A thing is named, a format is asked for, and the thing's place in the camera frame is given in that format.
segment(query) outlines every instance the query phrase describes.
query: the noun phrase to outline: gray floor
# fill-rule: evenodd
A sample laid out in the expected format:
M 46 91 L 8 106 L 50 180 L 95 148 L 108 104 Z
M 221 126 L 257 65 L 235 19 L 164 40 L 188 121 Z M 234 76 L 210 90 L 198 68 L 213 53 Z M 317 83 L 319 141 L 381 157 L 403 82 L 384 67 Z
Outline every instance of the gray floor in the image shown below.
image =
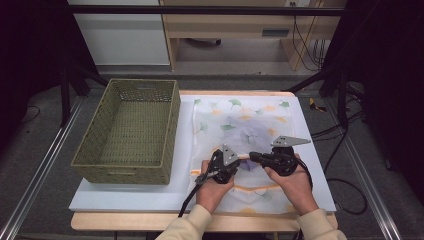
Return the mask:
M 282 53 L 278 40 L 223 40 L 220 46 L 184 41 L 178 58 L 179 68 L 174 72 L 108 72 L 104 76 L 174 78 L 179 80 L 181 89 L 280 90 L 306 79 L 313 73 L 304 69 L 299 72 L 289 70 Z M 90 80 L 89 83 L 93 89 L 88 97 L 82 97 L 84 102 L 81 113 L 26 213 L 16 239 L 113 239 L 113 232 L 79 232 L 70 227 L 72 212 L 68 210 L 68 204 L 81 181 L 81 177 L 70 169 L 70 162 L 103 91 L 102 87 Z M 316 94 L 318 87 L 319 83 L 316 83 L 298 93 L 311 133 L 335 125 L 331 111 L 320 112 L 309 107 L 310 97 L 314 97 L 318 106 L 328 109 L 334 107 L 333 98 L 321 99 Z M 57 87 L 35 95 L 29 105 L 39 107 L 40 114 L 21 124 L 9 148 L 0 156 L 1 226 L 4 226 L 12 215 L 59 130 L 61 108 Z M 348 115 L 360 110 L 356 101 L 349 102 L 348 106 Z M 31 119 L 36 113 L 36 109 L 29 108 L 26 119 Z M 322 138 L 337 134 L 338 132 L 333 132 Z M 415 198 L 403 176 L 386 169 L 384 154 L 379 150 L 368 125 L 361 119 L 352 122 L 349 125 L 348 139 L 353 143 L 360 161 L 375 183 L 401 238 L 424 239 L 423 206 Z M 323 166 L 339 140 L 340 137 L 325 141 L 314 140 Z M 352 149 L 348 147 L 349 145 L 342 144 L 326 176 L 347 180 L 364 190 L 352 155 L 348 152 Z M 353 188 L 341 182 L 330 182 L 329 185 L 334 199 L 344 208 L 352 211 L 362 208 L 364 202 L 361 195 Z M 385 239 L 378 221 L 378 209 L 368 207 L 361 215 L 339 210 L 336 216 L 339 228 L 349 239 Z M 124 232 L 119 233 L 118 239 L 143 239 L 144 236 L 145 233 L 142 232 Z M 281 237 L 291 239 L 288 235 Z

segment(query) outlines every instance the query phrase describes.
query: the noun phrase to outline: white cabinet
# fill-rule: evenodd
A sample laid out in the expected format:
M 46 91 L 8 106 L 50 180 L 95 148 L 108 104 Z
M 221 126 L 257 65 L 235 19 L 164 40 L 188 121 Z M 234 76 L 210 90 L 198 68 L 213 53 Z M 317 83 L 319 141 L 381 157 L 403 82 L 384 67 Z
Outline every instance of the white cabinet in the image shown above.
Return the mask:
M 157 0 L 68 0 L 70 5 L 159 5 Z M 169 65 L 160 14 L 75 14 L 96 65 Z

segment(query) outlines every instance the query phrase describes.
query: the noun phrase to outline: floor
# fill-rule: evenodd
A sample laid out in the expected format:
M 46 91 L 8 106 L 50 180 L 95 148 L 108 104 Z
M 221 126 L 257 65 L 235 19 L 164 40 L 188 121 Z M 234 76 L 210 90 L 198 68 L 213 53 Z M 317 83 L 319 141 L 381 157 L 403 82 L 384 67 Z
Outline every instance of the floor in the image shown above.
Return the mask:
M 103 76 L 107 79 L 173 78 L 179 81 L 181 89 L 278 91 L 315 72 L 304 67 L 296 72 L 290 70 L 278 40 L 231 39 L 223 40 L 219 46 L 186 40 L 180 47 L 174 71 L 105 71 Z M 313 66 L 306 58 L 305 63 Z M 114 239 L 114 232 L 79 232 L 70 227 L 72 212 L 68 204 L 81 178 L 69 165 L 104 89 L 91 80 L 88 82 L 92 88 L 88 97 L 73 95 L 74 102 L 82 101 L 80 114 L 63 139 L 57 139 L 61 131 L 61 102 L 59 89 L 55 87 L 31 99 L 29 105 L 36 107 L 28 108 L 9 148 L 1 153 L 0 224 L 14 225 L 14 231 L 8 233 L 16 239 Z M 321 98 L 317 94 L 319 86 L 317 82 L 297 93 L 311 133 L 337 124 L 336 96 Z M 325 107 L 326 111 L 311 108 L 311 98 L 317 107 Z M 361 111 L 358 101 L 351 99 L 354 98 L 346 99 L 348 116 Z M 336 213 L 339 228 L 349 239 L 424 239 L 423 206 L 403 176 L 387 170 L 384 153 L 364 121 L 366 118 L 359 116 L 351 119 L 347 137 L 326 172 L 327 178 L 344 180 L 329 181 L 334 200 L 339 203 Z M 322 166 L 327 164 L 342 139 L 341 133 L 342 130 L 337 129 L 314 138 Z M 59 142 L 58 151 L 46 156 L 54 141 Z M 55 160 L 45 163 L 46 157 Z M 27 191 L 28 186 L 38 187 Z M 365 203 L 368 204 L 366 210 L 358 214 Z M 118 239 L 144 238 L 146 233 L 142 232 L 118 233 Z M 291 239 L 291 235 L 281 234 L 280 239 Z

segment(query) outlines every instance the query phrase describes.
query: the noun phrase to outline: human hand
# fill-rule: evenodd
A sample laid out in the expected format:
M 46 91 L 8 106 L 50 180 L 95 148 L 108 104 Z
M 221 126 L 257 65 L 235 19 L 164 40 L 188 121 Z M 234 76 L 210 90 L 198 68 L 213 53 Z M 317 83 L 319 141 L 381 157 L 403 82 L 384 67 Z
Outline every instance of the human hand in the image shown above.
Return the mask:
M 202 173 L 208 169 L 209 160 L 202 161 Z M 203 206 L 211 214 L 218 207 L 224 195 L 234 187 L 234 176 L 227 184 L 219 184 L 213 179 L 208 179 L 196 193 L 196 203 Z
M 290 176 L 280 176 L 269 167 L 264 168 L 269 178 L 283 189 L 294 209 L 300 216 L 318 209 L 318 205 L 312 195 L 311 185 L 305 170 L 298 165 L 295 172 Z

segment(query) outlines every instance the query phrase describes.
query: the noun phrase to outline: white table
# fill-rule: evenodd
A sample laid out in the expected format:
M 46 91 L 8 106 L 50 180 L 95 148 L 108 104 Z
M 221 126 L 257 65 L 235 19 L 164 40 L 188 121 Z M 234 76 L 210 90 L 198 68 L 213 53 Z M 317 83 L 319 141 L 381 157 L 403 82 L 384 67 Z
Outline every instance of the white table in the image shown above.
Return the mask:
M 296 137 L 311 139 L 298 99 L 287 92 L 268 91 L 180 91 L 181 108 L 174 150 L 174 162 L 169 185 L 92 184 L 81 182 L 69 206 L 74 211 L 72 227 L 76 230 L 144 230 L 160 231 L 177 217 L 187 197 L 189 185 L 193 102 L 198 95 L 284 97 L 289 101 Z M 311 171 L 314 197 L 318 205 L 329 212 L 330 222 L 337 227 L 335 206 L 325 180 L 314 145 L 297 146 Z M 293 213 L 278 215 L 215 214 L 207 231 L 280 232 L 296 231 Z

